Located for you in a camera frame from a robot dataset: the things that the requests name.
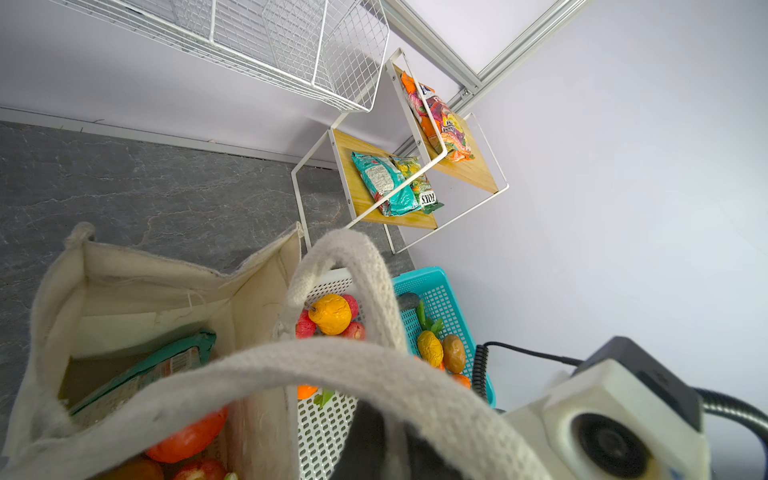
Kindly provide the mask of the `yellow brown mango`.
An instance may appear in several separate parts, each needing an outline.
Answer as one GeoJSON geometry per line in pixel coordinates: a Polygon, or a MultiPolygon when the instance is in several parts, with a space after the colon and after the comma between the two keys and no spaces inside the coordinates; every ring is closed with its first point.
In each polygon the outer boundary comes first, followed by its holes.
{"type": "Polygon", "coordinates": [[[164,473],[160,465],[147,457],[137,457],[103,472],[96,480],[163,480],[164,473]]]}

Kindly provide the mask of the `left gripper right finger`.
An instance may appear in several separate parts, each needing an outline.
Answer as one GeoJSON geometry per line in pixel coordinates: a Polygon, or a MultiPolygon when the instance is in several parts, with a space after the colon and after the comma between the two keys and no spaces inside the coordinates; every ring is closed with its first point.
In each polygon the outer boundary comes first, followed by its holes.
{"type": "Polygon", "coordinates": [[[411,479],[414,480],[462,480],[462,474],[449,465],[421,438],[414,427],[405,426],[411,479]]]}

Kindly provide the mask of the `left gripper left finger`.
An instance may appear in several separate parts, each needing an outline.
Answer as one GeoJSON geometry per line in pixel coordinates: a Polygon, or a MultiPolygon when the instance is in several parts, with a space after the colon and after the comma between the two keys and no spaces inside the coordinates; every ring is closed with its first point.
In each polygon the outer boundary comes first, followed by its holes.
{"type": "Polygon", "coordinates": [[[340,458],[331,480],[379,480],[383,478],[385,423],[369,403],[359,401],[340,458]]]}

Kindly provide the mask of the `red tomato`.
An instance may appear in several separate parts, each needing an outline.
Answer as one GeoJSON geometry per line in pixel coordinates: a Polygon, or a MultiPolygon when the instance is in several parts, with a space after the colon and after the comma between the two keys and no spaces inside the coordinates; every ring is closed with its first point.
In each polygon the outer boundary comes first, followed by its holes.
{"type": "Polygon", "coordinates": [[[229,408],[217,410],[167,439],[150,447],[145,454],[160,463],[174,464],[201,453],[221,433],[229,408]]]}

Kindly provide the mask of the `teal snack bag top shelf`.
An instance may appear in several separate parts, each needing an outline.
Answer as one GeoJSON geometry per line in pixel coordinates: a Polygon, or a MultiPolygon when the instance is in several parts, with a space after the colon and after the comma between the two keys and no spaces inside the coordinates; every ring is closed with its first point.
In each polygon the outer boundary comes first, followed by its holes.
{"type": "Polygon", "coordinates": [[[83,428],[102,421],[149,385],[205,366],[216,341],[214,331],[200,329],[193,335],[163,346],[86,395],[70,409],[71,417],[76,425],[83,428]]]}

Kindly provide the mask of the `cream canvas grocery bag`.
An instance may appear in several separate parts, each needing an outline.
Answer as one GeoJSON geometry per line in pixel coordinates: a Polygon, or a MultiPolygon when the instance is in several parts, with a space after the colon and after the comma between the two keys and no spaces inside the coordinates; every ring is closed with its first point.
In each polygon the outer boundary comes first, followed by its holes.
{"type": "Polygon", "coordinates": [[[226,442],[237,472],[294,479],[301,384],[353,396],[382,415],[380,459],[363,477],[413,477],[412,438],[468,479],[547,477],[509,423],[410,353],[393,280],[366,235],[334,230],[303,251],[294,227],[227,275],[97,243],[93,232],[87,222],[73,229],[34,298],[3,478],[88,479],[228,407],[226,442]],[[338,265],[362,303],[366,339],[297,339],[306,300],[338,265]],[[75,422],[60,396],[65,383],[200,328],[217,336],[208,361],[142,388],[92,426],[75,422]]]}

